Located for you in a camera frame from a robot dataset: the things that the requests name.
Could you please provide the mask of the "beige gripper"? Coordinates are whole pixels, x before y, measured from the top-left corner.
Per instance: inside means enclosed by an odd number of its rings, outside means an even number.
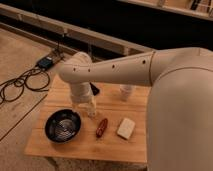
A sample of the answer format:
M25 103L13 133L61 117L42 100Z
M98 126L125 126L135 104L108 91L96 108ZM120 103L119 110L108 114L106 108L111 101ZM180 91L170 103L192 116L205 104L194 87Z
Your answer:
M88 82L70 85L70 97L72 106L76 108L80 104L93 105L94 96Z

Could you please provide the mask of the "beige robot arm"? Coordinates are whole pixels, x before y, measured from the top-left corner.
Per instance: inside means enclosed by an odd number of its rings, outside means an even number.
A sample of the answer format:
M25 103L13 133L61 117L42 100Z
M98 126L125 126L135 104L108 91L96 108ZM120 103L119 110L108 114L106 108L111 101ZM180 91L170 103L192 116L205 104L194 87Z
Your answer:
M213 51L155 50L96 63L78 52L59 76L79 100L90 82L149 86L148 171L213 171Z

